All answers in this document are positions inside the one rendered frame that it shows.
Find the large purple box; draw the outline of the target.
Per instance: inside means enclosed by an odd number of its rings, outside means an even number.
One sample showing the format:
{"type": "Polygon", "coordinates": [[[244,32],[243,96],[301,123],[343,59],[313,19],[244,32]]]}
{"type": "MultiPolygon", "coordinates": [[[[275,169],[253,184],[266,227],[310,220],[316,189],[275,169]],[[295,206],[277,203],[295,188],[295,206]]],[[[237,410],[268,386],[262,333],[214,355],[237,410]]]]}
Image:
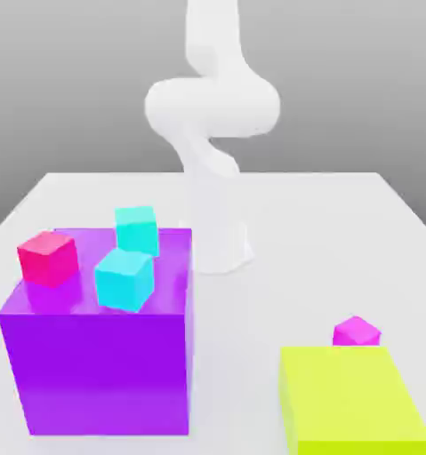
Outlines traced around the large purple box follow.
{"type": "Polygon", "coordinates": [[[79,272],[18,283],[0,327],[33,435],[185,435],[193,364],[191,232],[163,228],[155,290],[139,312],[97,302],[93,270],[113,229],[70,228],[79,272]]]}

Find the small turquoise cube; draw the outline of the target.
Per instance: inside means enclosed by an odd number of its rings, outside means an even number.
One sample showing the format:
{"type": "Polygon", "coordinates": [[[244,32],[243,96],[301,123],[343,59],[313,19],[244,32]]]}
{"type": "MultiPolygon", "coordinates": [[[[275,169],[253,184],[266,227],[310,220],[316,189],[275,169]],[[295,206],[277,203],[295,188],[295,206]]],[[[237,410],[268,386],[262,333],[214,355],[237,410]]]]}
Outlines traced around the small turquoise cube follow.
{"type": "Polygon", "coordinates": [[[116,208],[115,221],[118,248],[159,255],[157,219],[152,206],[116,208]]]}

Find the small red cube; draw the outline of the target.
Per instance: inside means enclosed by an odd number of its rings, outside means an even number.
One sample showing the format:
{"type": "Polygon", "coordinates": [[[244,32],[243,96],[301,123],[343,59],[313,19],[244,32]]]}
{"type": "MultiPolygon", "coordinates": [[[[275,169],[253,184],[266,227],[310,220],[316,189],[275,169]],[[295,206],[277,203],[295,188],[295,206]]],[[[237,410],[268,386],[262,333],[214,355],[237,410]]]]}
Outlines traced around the small red cube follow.
{"type": "Polygon", "coordinates": [[[42,231],[17,247],[23,279],[55,288],[79,270],[72,236],[42,231]]]}

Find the small magenta cube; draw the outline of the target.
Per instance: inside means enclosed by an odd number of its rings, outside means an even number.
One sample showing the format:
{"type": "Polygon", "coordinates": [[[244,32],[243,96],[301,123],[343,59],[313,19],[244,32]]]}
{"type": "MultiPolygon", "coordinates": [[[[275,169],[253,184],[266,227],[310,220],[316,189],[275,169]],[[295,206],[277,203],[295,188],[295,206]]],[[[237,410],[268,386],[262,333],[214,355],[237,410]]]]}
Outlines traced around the small magenta cube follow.
{"type": "Polygon", "coordinates": [[[359,316],[334,326],[334,346],[379,346],[381,331],[359,316]]]}

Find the large yellow box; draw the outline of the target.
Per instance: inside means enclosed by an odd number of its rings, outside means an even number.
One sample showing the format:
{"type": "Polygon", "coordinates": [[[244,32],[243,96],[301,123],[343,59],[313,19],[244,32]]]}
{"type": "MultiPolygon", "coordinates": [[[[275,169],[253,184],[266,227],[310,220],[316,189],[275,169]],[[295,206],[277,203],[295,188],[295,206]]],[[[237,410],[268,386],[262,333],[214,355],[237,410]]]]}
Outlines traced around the large yellow box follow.
{"type": "Polygon", "coordinates": [[[288,455],[426,455],[426,426],[385,347],[283,347],[288,455]]]}

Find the small cyan cube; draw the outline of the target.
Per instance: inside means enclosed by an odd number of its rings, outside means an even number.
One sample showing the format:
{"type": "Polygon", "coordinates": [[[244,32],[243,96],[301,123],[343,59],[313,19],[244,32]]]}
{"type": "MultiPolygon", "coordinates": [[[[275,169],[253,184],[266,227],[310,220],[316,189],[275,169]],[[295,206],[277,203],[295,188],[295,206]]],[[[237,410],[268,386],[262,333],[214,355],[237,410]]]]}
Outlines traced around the small cyan cube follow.
{"type": "Polygon", "coordinates": [[[94,268],[94,279],[100,306],[139,312],[155,290],[153,257],[112,249],[94,268]]]}

